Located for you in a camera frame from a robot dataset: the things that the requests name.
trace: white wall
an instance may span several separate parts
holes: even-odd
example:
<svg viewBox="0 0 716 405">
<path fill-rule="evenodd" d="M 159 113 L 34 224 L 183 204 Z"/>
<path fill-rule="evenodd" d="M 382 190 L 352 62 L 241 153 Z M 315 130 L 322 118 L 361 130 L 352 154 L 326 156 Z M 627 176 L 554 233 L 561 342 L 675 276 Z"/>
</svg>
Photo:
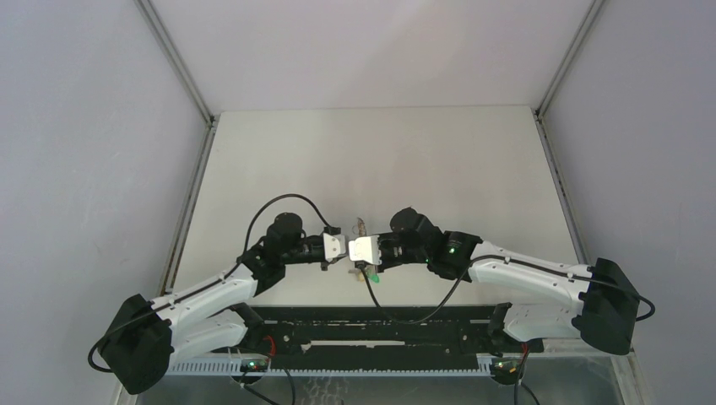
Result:
<svg viewBox="0 0 716 405">
<path fill-rule="evenodd" d="M 536 107 L 591 0 L 155 0 L 214 113 Z"/>
<path fill-rule="evenodd" d="M 658 306 L 636 349 L 656 403 L 712 403 L 715 2 L 610 2 L 548 116 L 592 257 Z"/>
<path fill-rule="evenodd" d="M 355 217 L 369 234 L 389 232 L 393 215 L 413 207 L 442 230 L 554 262 L 577 261 L 527 106 L 235 111 L 219 121 L 176 289 L 230 267 L 251 217 L 286 192 L 311 198 L 351 239 Z M 250 244 L 285 211 L 299 214 L 309 235 L 323 228 L 308 204 L 282 201 L 259 217 Z M 290 266 L 252 303 L 371 306 L 365 284 L 348 274 L 352 267 L 348 260 L 327 272 L 317 264 Z M 386 271 L 374 289 L 384 305 L 433 306 L 452 286 L 415 264 Z M 450 305 L 540 300 L 520 293 L 462 283 Z"/>
<path fill-rule="evenodd" d="M 108 403 L 87 351 L 156 292 L 203 123 L 133 2 L 0 8 L 0 403 Z"/>
</svg>

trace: cable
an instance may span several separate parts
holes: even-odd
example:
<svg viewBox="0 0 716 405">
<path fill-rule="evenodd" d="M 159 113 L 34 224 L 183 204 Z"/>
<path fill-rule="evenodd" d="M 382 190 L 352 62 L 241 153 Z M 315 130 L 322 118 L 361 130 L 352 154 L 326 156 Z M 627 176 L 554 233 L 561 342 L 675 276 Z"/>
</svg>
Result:
<svg viewBox="0 0 716 405">
<path fill-rule="evenodd" d="M 524 377 L 524 366 L 527 363 L 527 356 L 529 356 L 529 343 L 523 345 L 524 347 L 524 354 L 522 355 L 522 361 L 519 362 L 519 370 L 517 370 L 517 381 L 515 381 L 514 384 L 514 405 L 519 405 L 519 386 L 522 385 L 522 378 Z"/>
<path fill-rule="evenodd" d="M 648 319 L 648 318 L 654 316 L 654 313 L 656 313 L 656 305 L 654 305 L 654 303 L 651 302 L 651 300 L 647 299 L 646 297 L 644 297 L 644 296 L 642 296 L 642 295 L 640 295 L 640 294 L 638 294 L 638 293 L 635 293 L 635 292 L 633 292 L 633 291 L 629 291 L 628 289 L 623 289 L 622 287 L 620 287 L 620 286 L 618 286 L 618 285 L 615 285 L 615 284 L 612 284 L 612 283 L 607 283 L 606 281 L 595 280 L 595 279 L 589 278 L 589 277 L 572 276 L 572 278 L 574 278 L 575 280 L 587 281 L 587 282 L 594 283 L 594 284 L 605 285 L 605 286 L 611 287 L 611 288 L 613 288 L 613 289 L 618 289 L 618 290 L 621 291 L 622 293 L 624 293 L 624 294 L 629 294 L 629 295 L 633 296 L 634 298 L 636 298 L 637 300 L 640 300 L 640 301 L 642 301 L 644 304 L 648 305 L 649 311 L 648 311 L 646 314 L 642 315 L 642 316 L 637 316 L 637 322 L 643 321 L 643 320 L 645 320 L 645 319 Z"/>
<path fill-rule="evenodd" d="M 532 392 L 531 389 L 529 389 L 529 387 L 527 386 L 527 384 L 522 383 L 522 388 L 524 388 L 524 390 L 532 397 L 532 399 L 534 400 L 535 405 L 540 405 L 540 400 L 537 399 L 537 396 L 534 394 L 534 392 Z"/>
<path fill-rule="evenodd" d="M 275 356 L 275 354 L 267 354 L 267 353 L 264 353 L 264 352 L 259 352 L 259 351 L 257 351 L 257 350 L 252 349 L 252 348 L 242 348 L 242 347 L 239 347 L 239 346 L 236 346 L 236 348 L 239 349 L 239 350 L 241 350 L 241 351 L 244 351 L 244 352 L 255 353 L 255 354 L 261 354 L 262 356 L 267 357 L 269 360 L 271 360 L 271 359 Z M 264 401 L 266 401 L 266 402 L 268 402 L 268 403 L 270 403 L 270 404 L 272 404 L 272 405 L 279 405 L 279 404 L 277 404 L 276 402 L 272 401 L 271 399 L 269 399 L 269 398 L 267 398 L 267 397 L 261 395 L 260 393 L 256 392 L 255 390 L 249 389 L 250 387 L 246 386 L 246 385 L 243 383 L 243 379 L 244 379 L 244 377 L 246 376 L 246 374 L 248 373 L 248 371 L 249 371 L 249 370 L 244 371 L 244 373 L 241 375 L 241 377 L 239 377 L 238 380 L 234 379 L 234 381 L 236 381 L 236 382 L 242 384 L 242 387 L 243 387 L 244 389 L 246 389 L 247 391 L 251 392 L 251 394 L 253 394 L 253 395 L 255 395 L 255 396 L 257 396 L 257 397 L 263 399 Z M 290 384 L 290 387 L 291 387 L 291 405 L 296 405 L 296 384 L 295 384 L 295 382 L 293 381 L 293 376 L 291 376 L 290 372 L 289 372 L 287 369 L 283 369 L 283 371 L 286 373 L 286 376 L 289 378 L 289 384 Z"/>
<path fill-rule="evenodd" d="M 241 253 L 241 256 L 239 256 L 239 258 L 236 260 L 236 265 L 234 265 L 234 267 L 232 267 L 231 270 L 229 270 L 226 273 L 226 275 L 224 276 L 225 278 L 228 278 L 241 265 L 241 259 L 243 258 L 244 255 L 246 255 L 246 252 L 248 251 L 248 242 L 251 239 L 251 230 L 253 229 L 253 225 L 256 223 L 256 220 L 258 219 L 258 217 L 271 204 L 276 203 L 277 201 L 283 200 L 285 198 L 298 198 L 298 199 L 305 201 L 306 203 L 308 203 L 308 205 L 310 205 L 313 208 L 314 211 L 316 211 L 316 214 L 321 219 L 323 224 L 325 224 L 329 228 L 332 228 L 332 226 L 330 224 L 328 224 L 328 221 L 326 221 L 326 219 L 323 217 L 323 214 L 321 214 L 321 211 L 318 209 L 318 207 L 316 207 L 316 204 L 313 203 L 313 201 L 311 201 L 307 197 L 304 197 L 301 194 L 289 193 L 289 194 L 283 194 L 276 198 L 273 198 L 270 201 L 266 202 L 251 219 L 251 222 L 249 223 L 248 229 L 247 229 L 247 236 L 246 236 L 246 239 L 244 240 L 244 250 Z M 188 293 L 186 295 L 183 295 L 182 297 L 175 299 L 174 305 L 179 304 L 184 300 L 192 298 L 196 294 L 200 294 L 200 293 L 206 291 L 207 289 L 214 287 L 216 284 L 221 283 L 221 281 L 222 280 L 220 278 L 217 278 L 214 282 L 208 283 L 199 289 L 195 289 L 191 293 Z M 169 308 L 170 306 L 171 306 L 171 304 L 164 304 L 158 308 L 154 308 L 154 309 L 150 310 L 149 312 L 146 312 L 136 318 L 132 318 L 129 321 L 124 322 L 120 326 L 115 327 L 115 328 L 111 329 L 110 331 L 108 331 L 107 333 L 105 333 L 105 335 L 103 337 L 101 337 L 94 345 L 92 345 L 92 348 L 89 350 L 89 354 L 87 355 L 87 362 L 89 363 L 89 367 L 92 367 L 93 369 L 95 369 L 99 372 L 102 372 L 102 373 L 111 373 L 112 372 L 111 369 L 97 365 L 97 363 L 95 363 L 95 360 L 94 360 L 95 351 L 99 350 L 100 345 L 103 343 L 102 341 L 107 339 L 108 337 L 114 335 L 115 333 L 120 332 L 122 329 L 132 325 L 133 323 L 135 323 L 137 321 L 141 321 L 144 318 L 146 318 L 147 316 L 152 316 L 153 314 L 155 314 L 159 311 L 165 310 L 166 308 Z"/>
<path fill-rule="evenodd" d="M 368 293 L 371 295 L 371 300 L 373 300 L 373 304 L 382 312 L 382 314 L 388 318 L 390 321 L 399 323 L 401 325 L 417 325 L 419 323 L 422 323 L 424 321 L 427 321 L 428 319 L 432 318 L 439 310 L 445 306 L 445 304 L 450 300 L 450 297 L 453 296 L 453 293 L 456 289 L 458 289 L 458 286 L 460 285 L 460 282 L 463 280 L 463 277 L 465 274 L 468 273 L 469 269 L 472 267 L 472 265 L 475 262 L 478 262 L 480 260 L 485 260 L 486 258 L 490 258 L 489 256 L 480 256 L 476 257 L 475 259 L 472 259 L 470 263 L 465 267 L 465 269 L 460 273 L 458 276 L 458 279 L 455 281 L 455 284 L 453 284 L 453 287 L 450 289 L 450 291 L 447 292 L 447 295 L 445 295 L 445 298 L 440 301 L 440 304 L 438 304 L 434 310 L 430 311 L 427 315 L 421 317 L 418 320 L 415 321 L 401 321 L 400 319 L 395 318 L 395 316 L 392 316 L 385 308 L 383 308 L 380 303 L 378 302 L 378 299 L 376 298 L 375 293 L 373 293 L 373 288 L 371 287 L 370 279 L 368 278 L 368 275 L 364 269 L 361 269 L 361 273 L 363 273 L 363 278 L 366 280 L 366 287 L 368 287 Z"/>
<path fill-rule="evenodd" d="M 487 256 L 483 256 L 480 260 L 485 260 L 485 259 L 506 260 L 507 258 L 504 257 L 504 256 L 498 256 L 498 255 L 487 255 Z M 525 261 L 522 261 L 522 260 L 519 260 L 519 259 L 514 259 L 514 258 L 510 259 L 510 262 L 511 262 L 511 263 L 515 263 L 515 264 L 519 264 L 519 265 L 521 265 L 521 266 L 530 267 L 530 268 L 533 268 L 533 269 L 535 269 L 535 270 L 540 270 L 541 272 L 549 273 L 549 274 L 552 274 L 552 275 L 555 275 L 555 276 L 564 277 L 564 278 L 570 278 L 570 277 L 569 277 L 569 274 L 567 274 L 567 273 L 562 273 L 562 272 L 558 272 L 557 270 L 552 270 L 552 269 L 547 268 L 547 267 L 542 267 L 542 266 L 540 266 L 539 264 L 534 264 L 534 263 L 530 263 L 530 262 L 525 262 Z M 630 295 L 630 296 L 636 298 L 637 300 L 643 302 L 644 304 L 648 305 L 649 311 L 648 311 L 646 314 L 642 315 L 642 316 L 637 316 L 637 322 L 639 322 L 639 321 L 644 321 L 644 320 L 646 320 L 646 319 L 652 317 L 652 316 L 654 315 L 654 313 L 656 313 L 656 305 L 654 305 L 654 303 L 651 302 L 651 300 L 647 299 L 646 297 L 640 295 L 639 293 L 637 293 L 637 292 L 635 292 L 635 291 L 630 291 L 630 290 L 628 290 L 628 289 L 624 289 L 624 288 L 622 288 L 622 287 L 620 287 L 620 286 L 618 286 L 618 285 L 616 285 L 616 284 L 613 284 L 613 283 L 608 283 L 608 282 L 602 281 L 602 280 L 595 280 L 595 279 L 593 279 L 593 278 L 584 277 L 584 276 L 573 275 L 573 276 L 572 276 L 572 279 L 580 280 L 580 281 L 586 281 L 586 282 L 588 282 L 588 283 L 601 284 L 601 285 L 604 285 L 604 286 L 606 286 L 606 287 L 610 287 L 610 288 L 612 288 L 612 289 L 619 290 L 619 291 L 621 291 L 622 293 L 627 294 L 627 295 Z"/>
</svg>

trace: table surface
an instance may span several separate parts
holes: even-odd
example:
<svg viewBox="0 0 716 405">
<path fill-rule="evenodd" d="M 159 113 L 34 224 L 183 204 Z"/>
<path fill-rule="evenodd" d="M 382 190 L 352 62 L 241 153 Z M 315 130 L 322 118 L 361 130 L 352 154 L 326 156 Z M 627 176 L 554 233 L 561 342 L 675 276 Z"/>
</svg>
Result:
<svg viewBox="0 0 716 405">
<path fill-rule="evenodd" d="M 351 239 L 356 217 L 368 233 L 389 231 L 411 206 L 442 230 L 479 235 L 554 262 L 577 262 L 531 110 L 527 106 L 241 111 L 221 114 L 174 290 L 231 267 L 251 217 L 287 192 L 311 198 Z M 251 243 L 278 213 L 298 213 L 309 235 L 323 225 L 303 201 L 277 202 L 257 221 Z M 260 305 L 372 305 L 343 260 L 289 266 L 286 277 L 249 301 Z M 388 269 L 375 284 L 385 305 L 435 305 L 452 285 L 423 265 Z M 449 305 L 540 302 L 514 289 L 463 283 Z"/>
</svg>

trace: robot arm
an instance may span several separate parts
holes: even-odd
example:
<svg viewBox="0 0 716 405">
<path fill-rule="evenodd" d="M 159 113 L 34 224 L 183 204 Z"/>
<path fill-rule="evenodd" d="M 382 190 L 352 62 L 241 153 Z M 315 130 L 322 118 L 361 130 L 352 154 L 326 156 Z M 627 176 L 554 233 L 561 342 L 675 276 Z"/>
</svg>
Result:
<svg viewBox="0 0 716 405">
<path fill-rule="evenodd" d="M 441 278 L 500 284 L 550 301 L 496 307 L 491 330 L 519 342 L 581 338 L 612 354 L 631 348 L 639 295 L 615 263 L 567 266 L 520 255 L 479 236 L 442 232 L 412 208 L 395 214 L 390 226 L 346 244 L 338 228 L 309 236 L 300 217 L 282 213 L 232 269 L 178 293 L 127 299 L 95 347 L 130 394 L 143 392 L 178 361 L 240 344 L 247 319 L 226 308 L 278 283 L 286 265 L 320 262 L 325 270 L 348 256 L 358 268 L 423 263 Z"/>
<path fill-rule="evenodd" d="M 581 338 L 607 353 L 629 353 L 639 294 L 615 263 L 565 265 L 521 255 L 479 236 L 441 232 L 413 208 L 395 214 L 390 227 L 392 232 L 350 242 L 350 260 L 358 268 L 370 263 L 382 272 L 426 263 L 441 278 L 520 289 L 549 304 L 499 305 L 491 321 L 510 338 Z"/>
<path fill-rule="evenodd" d="M 339 245 L 345 246 L 339 233 L 327 227 L 308 236 L 298 215 L 282 213 L 232 269 L 174 294 L 127 299 L 97 350 L 127 392 L 143 392 L 176 362 L 238 345 L 248 328 L 240 314 L 225 309 L 278 283 L 287 264 L 336 262 L 344 254 Z"/>
</svg>

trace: gray wall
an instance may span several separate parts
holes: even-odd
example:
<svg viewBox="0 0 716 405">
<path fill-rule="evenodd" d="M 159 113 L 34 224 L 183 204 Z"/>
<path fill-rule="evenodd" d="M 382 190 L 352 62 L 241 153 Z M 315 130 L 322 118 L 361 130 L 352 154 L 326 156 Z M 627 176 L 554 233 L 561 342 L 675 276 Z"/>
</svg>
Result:
<svg viewBox="0 0 716 405">
<path fill-rule="evenodd" d="M 636 350 L 656 403 L 713 400 L 716 3 L 609 2 L 547 119 L 591 257 L 658 306 Z"/>
<path fill-rule="evenodd" d="M 155 294 L 203 123 L 133 2 L 0 15 L 0 403 L 108 403 L 87 351 Z"/>
</svg>

